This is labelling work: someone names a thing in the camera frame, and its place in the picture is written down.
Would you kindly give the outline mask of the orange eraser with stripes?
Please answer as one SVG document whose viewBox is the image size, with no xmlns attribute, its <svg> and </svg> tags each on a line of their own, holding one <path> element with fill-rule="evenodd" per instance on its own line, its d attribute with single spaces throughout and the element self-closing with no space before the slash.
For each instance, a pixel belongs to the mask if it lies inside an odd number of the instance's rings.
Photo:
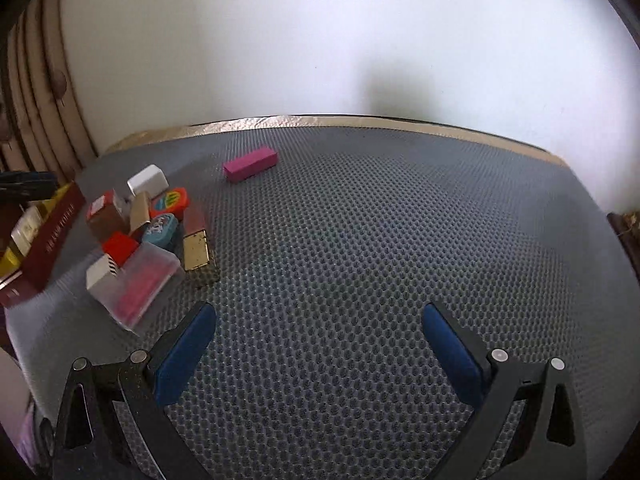
<svg viewBox="0 0 640 480">
<path fill-rule="evenodd" d="M 154 219 L 161 214 L 173 214 L 181 221 L 184 211 L 189 205 L 190 196 L 185 188 L 171 188 L 152 200 L 150 203 L 150 217 Z"/>
</svg>

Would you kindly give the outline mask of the red cube block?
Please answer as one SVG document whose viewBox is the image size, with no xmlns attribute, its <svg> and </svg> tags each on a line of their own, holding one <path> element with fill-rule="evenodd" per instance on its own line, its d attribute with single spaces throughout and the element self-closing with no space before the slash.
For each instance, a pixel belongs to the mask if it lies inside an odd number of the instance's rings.
<svg viewBox="0 0 640 480">
<path fill-rule="evenodd" d="M 126 261 L 136 252 L 139 243 L 131 236 L 123 232 L 114 232 L 107 240 L 101 243 L 104 254 L 110 256 L 116 266 L 121 268 Z"/>
</svg>

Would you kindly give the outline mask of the tan small box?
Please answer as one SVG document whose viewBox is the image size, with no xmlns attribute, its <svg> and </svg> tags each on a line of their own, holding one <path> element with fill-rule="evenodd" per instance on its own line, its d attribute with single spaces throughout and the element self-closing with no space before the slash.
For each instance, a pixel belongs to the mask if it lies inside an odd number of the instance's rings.
<svg viewBox="0 0 640 480">
<path fill-rule="evenodd" d="M 143 191 L 132 196 L 129 213 L 129 235 L 134 238 L 142 237 L 151 222 L 151 199 L 149 193 Z"/>
</svg>

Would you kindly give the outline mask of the blue patterned eraser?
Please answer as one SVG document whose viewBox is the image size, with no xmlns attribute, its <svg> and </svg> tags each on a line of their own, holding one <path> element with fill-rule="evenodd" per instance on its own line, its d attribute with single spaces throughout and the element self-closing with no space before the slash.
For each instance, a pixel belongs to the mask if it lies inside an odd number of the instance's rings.
<svg viewBox="0 0 640 480">
<path fill-rule="evenodd" d="M 169 250 L 174 249 L 179 221 L 174 214 L 159 214 L 142 235 L 142 242 Z"/>
</svg>

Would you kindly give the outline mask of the clear box with pink contents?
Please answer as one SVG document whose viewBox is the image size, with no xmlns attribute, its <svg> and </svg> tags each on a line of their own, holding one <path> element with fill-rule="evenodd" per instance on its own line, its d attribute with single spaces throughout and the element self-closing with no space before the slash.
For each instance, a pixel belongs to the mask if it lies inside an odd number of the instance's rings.
<svg viewBox="0 0 640 480">
<path fill-rule="evenodd" d="M 158 294 L 181 272 L 173 252 L 143 243 L 112 278 L 99 285 L 96 300 L 122 328 L 133 332 Z"/>
</svg>

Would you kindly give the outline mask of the beige tablecloth edge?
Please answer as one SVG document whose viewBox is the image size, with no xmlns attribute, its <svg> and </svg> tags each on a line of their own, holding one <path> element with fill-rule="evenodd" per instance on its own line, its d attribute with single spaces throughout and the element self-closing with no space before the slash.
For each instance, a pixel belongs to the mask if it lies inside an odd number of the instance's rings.
<svg viewBox="0 0 640 480">
<path fill-rule="evenodd" d="M 435 124 L 434 122 L 415 122 L 409 119 L 359 116 L 359 115 L 279 115 L 208 122 L 203 125 L 171 127 L 145 130 L 130 134 L 106 150 L 106 154 L 140 148 L 143 145 L 157 144 L 173 140 L 211 136 L 212 134 L 232 133 L 273 128 L 360 128 L 385 129 L 439 136 L 440 138 L 483 144 L 492 148 L 510 151 L 530 158 L 543 160 L 567 167 L 564 159 L 542 148 L 521 141 L 494 136 L 468 128 Z"/>
</svg>

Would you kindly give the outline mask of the white striped small box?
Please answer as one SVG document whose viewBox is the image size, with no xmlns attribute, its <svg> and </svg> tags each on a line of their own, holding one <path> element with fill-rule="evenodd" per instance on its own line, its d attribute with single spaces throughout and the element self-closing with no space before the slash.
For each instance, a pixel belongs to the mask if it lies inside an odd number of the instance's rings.
<svg viewBox="0 0 640 480">
<path fill-rule="evenodd" d="M 104 254 L 88 267 L 86 289 L 91 292 L 106 284 L 111 284 L 116 280 L 118 274 L 119 266 L 115 260 L 109 254 Z"/>
</svg>

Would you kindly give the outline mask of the gold shiny box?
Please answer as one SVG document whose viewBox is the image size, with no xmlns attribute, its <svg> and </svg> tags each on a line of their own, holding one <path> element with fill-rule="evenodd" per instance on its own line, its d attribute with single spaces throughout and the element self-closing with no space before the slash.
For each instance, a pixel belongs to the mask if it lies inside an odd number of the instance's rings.
<svg viewBox="0 0 640 480">
<path fill-rule="evenodd" d="M 210 248 L 208 223 L 199 204 L 193 203 L 183 213 L 182 260 L 186 277 L 196 287 L 209 286 L 220 280 L 220 269 Z"/>
</svg>

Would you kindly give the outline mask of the beige patterned curtain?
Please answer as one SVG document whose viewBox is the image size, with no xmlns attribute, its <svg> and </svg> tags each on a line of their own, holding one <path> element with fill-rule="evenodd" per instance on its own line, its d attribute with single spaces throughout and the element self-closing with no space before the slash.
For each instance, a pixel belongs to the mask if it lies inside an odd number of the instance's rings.
<svg viewBox="0 0 640 480">
<path fill-rule="evenodd" d="M 61 0 L 30 0 L 1 34 L 1 168 L 66 183 L 97 157 L 67 64 Z"/>
</svg>

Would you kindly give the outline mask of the brown small box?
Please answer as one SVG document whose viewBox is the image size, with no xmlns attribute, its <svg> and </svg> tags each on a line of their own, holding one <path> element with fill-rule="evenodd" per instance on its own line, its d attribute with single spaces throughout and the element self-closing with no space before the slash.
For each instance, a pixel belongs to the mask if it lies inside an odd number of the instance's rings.
<svg viewBox="0 0 640 480">
<path fill-rule="evenodd" d="M 126 200 L 112 188 L 89 205 L 86 222 L 93 236 L 103 243 L 115 232 L 129 233 L 129 211 Z"/>
</svg>

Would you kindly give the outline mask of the gold red-rimmed tray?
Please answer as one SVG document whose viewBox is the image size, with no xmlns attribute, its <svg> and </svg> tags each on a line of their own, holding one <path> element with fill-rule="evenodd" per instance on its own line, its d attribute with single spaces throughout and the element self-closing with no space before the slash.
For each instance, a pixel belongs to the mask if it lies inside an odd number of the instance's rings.
<svg viewBox="0 0 640 480">
<path fill-rule="evenodd" d="M 11 309 L 46 287 L 70 229 L 86 203 L 76 182 L 60 188 L 61 197 L 43 221 L 20 265 L 1 278 L 1 305 Z"/>
</svg>

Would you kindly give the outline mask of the magenta rectangular block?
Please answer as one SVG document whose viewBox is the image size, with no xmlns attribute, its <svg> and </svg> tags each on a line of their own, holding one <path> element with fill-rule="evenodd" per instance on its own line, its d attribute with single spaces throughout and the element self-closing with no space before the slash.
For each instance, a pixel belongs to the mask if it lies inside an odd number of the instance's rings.
<svg viewBox="0 0 640 480">
<path fill-rule="evenodd" d="M 254 177 L 255 174 L 276 166 L 278 160 L 278 153 L 272 148 L 264 146 L 225 162 L 222 168 L 224 168 L 227 180 L 235 183 Z"/>
</svg>

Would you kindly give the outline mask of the clear plastic box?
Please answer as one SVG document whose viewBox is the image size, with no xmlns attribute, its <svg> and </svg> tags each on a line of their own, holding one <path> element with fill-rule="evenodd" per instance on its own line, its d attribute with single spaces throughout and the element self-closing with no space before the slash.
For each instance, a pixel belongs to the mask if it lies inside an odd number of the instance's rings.
<svg viewBox="0 0 640 480">
<path fill-rule="evenodd" d="M 41 205 L 32 205 L 26 209 L 11 232 L 12 244 L 21 257 L 26 257 L 32 247 L 40 226 L 47 217 L 47 209 Z"/>
</svg>

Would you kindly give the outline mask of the grey honeycomb mat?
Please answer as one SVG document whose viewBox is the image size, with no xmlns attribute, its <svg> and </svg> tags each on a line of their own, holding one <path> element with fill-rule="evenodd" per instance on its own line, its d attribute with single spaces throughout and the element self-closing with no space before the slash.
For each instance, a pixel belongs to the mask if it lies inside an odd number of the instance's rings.
<svg viewBox="0 0 640 480">
<path fill-rule="evenodd" d="M 268 146 L 276 166 L 222 165 Z M 420 326 L 434 302 L 491 348 L 572 373 L 597 479 L 639 420 L 639 284 L 568 167 L 385 129 L 262 129 L 104 156 L 93 200 L 148 165 L 208 220 L 220 280 L 169 286 L 139 333 L 86 289 L 100 248 L 78 221 L 46 290 L 9 310 L 37 404 L 58 414 L 74 359 L 152 346 L 194 302 L 220 323 L 168 416 L 216 479 L 421 479 L 470 416 Z"/>
</svg>

